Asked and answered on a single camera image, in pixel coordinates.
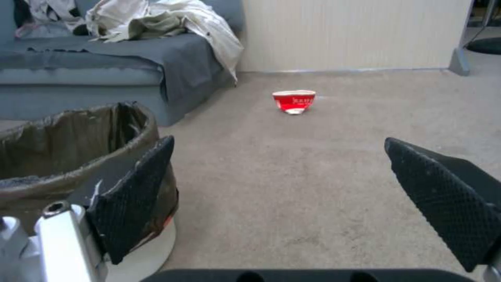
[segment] gray blanket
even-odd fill
[[[6,58],[18,57],[12,54],[26,55],[41,54],[46,59],[37,60],[30,68],[54,68],[61,66],[75,66],[78,62],[58,60],[54,56],[57,51],[62,52],[89,52],[99,55],[110,55],[107,66],[123,67],[120,57],[135,57],[151,61],[159,66],[164,73],[162,90],[167,102],[189,95],[194,89],[210,85],[223,68],[218,63],[212,48],[207,41],[195,34],[185,33],[167,38],[155,38],[118,43],[103,43],[90,41],[90,37],[61,37],[52,39],[25,39],[7,43],[0,47],[0,66],[2,56]],[[99,64],[100,56],[95,58]]]

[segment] wall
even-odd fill
[[[243,0],[241,71],[446,68],[471,0]]]

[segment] black rubber pad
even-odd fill
[[[127,173],[123,173],[122,167],[128,162],[114,160],[101,166],[93,176],[90,183],[98,183],[98,187],[103,185],[106,189],[98,189],[98,193],[89,199],[87,215],[113,264],[120,263],[142,239],[142,231],[152,217],[173,150],[174,138],[166,137],[148,150]]]
[[[477,39],[470,42],[466,48],[473,52],[501,55],[501,37]]]
[[[473,282],[434,269],[176,269],[156,273],[143,282]]]
[[[468,272],[486,264],[501,238],[501,183],[463,159],[398,139],[385,150],[409,198]]]

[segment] bowl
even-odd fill
[[[282,111],[298,115],[313,104],[317,93],[311,90],[280,91],[273,93],[277,107]]]

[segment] white jacket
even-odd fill
[[[129,23],[133,19],[175,15],[181,24],[204,37],[221,65],[236,81],[236,65],[243,46],[228,23],[200,0],[101,0],[87,11],[87,29],[108,42],[129,39]]]

